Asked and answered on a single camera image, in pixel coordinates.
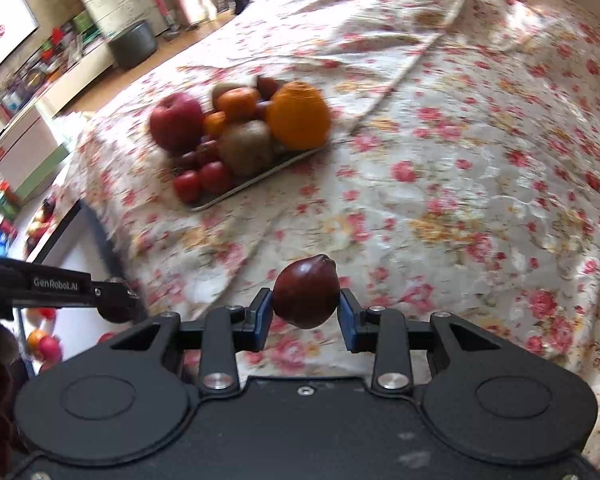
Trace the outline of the white fruit tray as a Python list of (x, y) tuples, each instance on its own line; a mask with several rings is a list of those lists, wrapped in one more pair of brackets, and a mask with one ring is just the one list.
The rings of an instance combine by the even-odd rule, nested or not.
[(326, 148), (329, 148), (330, 143), (327, 142), (325, 145), (320, 146), (319, 148), (314, 148), (313, 150), (301, 151), (301, 152), (288, 152), (285, 154), (277, 155), (274, 158), (274, 165), (265, 171), (261, 171), (258, 174), (255, 174), (251, 178), (238, 178), (235, 180), (235, 185), (220, 195), (210, 195), (204, 194), (201, 196), (196, 203), (189, 205), (189, 209), (193, 212), (203, 211), (205, 209), (210, 208), (218, 203), (221, 203), (223, 200), (227, 200), (228, 198), (250, 188), (262, 180), (265, 180), (269, 177), (274, 176), (274, 174), (278, 174), (279, 171), (282, 171), (297, 162), (301, 162), (303, 159), (307, 159), (314, 154), (318, 154), (324, 152)]

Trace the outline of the red cherry tomato tray right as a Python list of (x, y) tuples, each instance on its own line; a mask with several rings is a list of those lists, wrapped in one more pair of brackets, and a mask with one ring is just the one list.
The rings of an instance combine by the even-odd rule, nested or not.
[(233, 187), (233, 174), (224, 162), (209, 162), (199, 174), (204, 192), (208, 194), (221, 195)]

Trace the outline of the small tangerine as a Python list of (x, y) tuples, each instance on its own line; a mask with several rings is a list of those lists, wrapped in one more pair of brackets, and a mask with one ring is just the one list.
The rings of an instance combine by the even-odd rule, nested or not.
[(241, 122), (256, 116), (260, 93), (251, 87), (240, 87), (224, 92), (216, 101), (216, 108), (228, 122)]
[(204, 116), (204, 135), (211, 140), (218, 140), (227, 126), (224, 112), (214, 112)]

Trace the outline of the dark blue white box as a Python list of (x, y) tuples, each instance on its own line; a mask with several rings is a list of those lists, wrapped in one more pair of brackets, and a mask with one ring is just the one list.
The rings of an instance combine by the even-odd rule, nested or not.
[[(95, 281), (120, 278), (122, 269), (96, 214), (82, 203), (75, 203), (54, 232), (43, 236), (28, 260), (46, 266), (57, 266), (88, 273)], [(53, 321), (28, 315), (24, 307), (15, 308), (14, 319), (8, 323), (20, 344), (21, 359), (28, 375), (38, 374), (41, 363), (27, 348), (27, 336), (40, 328), (57, 337), (62, 354), (70, 359), (97, 344), (106, 333), (120, 332), (132, 326), (130, 321), (113, 323), (105, 320), (94, 308), (61, 310)]]

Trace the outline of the dark red chestnut fruit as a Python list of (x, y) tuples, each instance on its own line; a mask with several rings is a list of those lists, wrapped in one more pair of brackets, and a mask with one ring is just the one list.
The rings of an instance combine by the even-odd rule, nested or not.
[(286, 323), (310, 330), (332, 316), (339, 298), (336, 263), (321, 254), (295, 261), (279, 273), (272, 292), (272, 309)]

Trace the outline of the floral tablecloth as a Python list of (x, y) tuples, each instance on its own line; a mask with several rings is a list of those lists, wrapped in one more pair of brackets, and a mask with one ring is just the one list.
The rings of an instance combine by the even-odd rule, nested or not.
[[(257, 76), (317, 88), (332, 138), (192, 211), (149, 114)], [(600, 407), (600, 18), (569, 0), (254, 0), (99, 111), (57, 200), (94, 210), (150, 314), (246, 304), (325, 254), (363, 306), (467, 318)]]

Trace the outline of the large orange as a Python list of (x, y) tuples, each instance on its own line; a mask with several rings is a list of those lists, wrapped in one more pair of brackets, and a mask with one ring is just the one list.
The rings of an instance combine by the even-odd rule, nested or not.
[(327, 143), (332, 114), (321, 92), (303, 81), (283, 84), (266, 111), (272, 136), (291, 151), (307, 151)]

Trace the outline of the small tangerine top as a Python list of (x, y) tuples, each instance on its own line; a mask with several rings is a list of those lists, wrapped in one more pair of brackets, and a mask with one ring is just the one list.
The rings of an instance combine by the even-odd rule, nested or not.
[(241, 122), (256, 116), (260, 93), (251, 87), (240, 87), (224, 92), (216, 101), (216, 108), (228, 122)]

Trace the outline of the white green cardboard box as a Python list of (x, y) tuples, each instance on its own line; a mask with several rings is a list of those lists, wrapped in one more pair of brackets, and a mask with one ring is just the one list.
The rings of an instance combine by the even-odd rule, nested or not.
[(68, 155), (53, 117), (28, 105), (0, 135), (0, 177), (24, 204), (53, 182)]

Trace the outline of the small tangerine left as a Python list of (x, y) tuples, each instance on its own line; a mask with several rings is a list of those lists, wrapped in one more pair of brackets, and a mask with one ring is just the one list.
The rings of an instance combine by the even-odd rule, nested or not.
[(218, 140), (227, 126), (224, 112), (214, 112), (204, 116), (204, 135), (211, 140)]

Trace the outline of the red cherry tomato tray front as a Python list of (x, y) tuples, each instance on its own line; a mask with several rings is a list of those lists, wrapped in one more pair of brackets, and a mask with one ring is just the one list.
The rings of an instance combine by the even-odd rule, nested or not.
[(183, 171), (174, 177), (172, 186), (178, 199), (184, 204), (196, 203), (201, 196), (200, 175), (195, 170)]

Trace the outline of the brown kiwi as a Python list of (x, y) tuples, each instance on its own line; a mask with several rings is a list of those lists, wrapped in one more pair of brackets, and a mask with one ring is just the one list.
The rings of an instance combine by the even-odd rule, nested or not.
[(221, 96), (224, 96), (224, 94), (230, 90), (239, 88), (244, 88), (244, 85), (235, 84), (234, 82), (219, 82), (218, 84), (215, 84), (211, 90), (211, 104), (213, 109), (216, 112), (220, 109), (219, 99)]
[(218, 151), (238, 177), (251, 177), (273, 166), (273, 140), (262, 120), (229, 125), (218, 140)]

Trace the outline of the red apple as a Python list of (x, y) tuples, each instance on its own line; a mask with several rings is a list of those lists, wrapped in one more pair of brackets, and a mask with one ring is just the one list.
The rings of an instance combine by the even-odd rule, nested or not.
[(171, 154), (185, 154), (197, 147), (204, 133), (204, 111), (193, 96), (175, 92), (151, 111), (148, 129), (159, 148)]

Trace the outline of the red cherry tomato tray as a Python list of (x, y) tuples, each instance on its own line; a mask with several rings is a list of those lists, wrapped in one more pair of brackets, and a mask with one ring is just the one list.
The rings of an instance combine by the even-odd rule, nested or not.
[(209, 162), (199, 174), (204, 192), (208, 194), (221, 195), (233, 187), (233, 174), (224, 162)]
[(201, 196), (200, 175), (195, 170), (183, 171), (174, 177), (172, 186), (178, 199), (184, 204), (196, 203)]

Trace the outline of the black round stool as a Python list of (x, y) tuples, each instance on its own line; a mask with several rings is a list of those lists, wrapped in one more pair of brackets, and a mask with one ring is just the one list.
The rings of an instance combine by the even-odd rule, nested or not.
[(112, 36), (108, 47), (117, 66), (130, 70), (150, 58), (158, 50), (158, 42), (150, 25), (141, 20)]

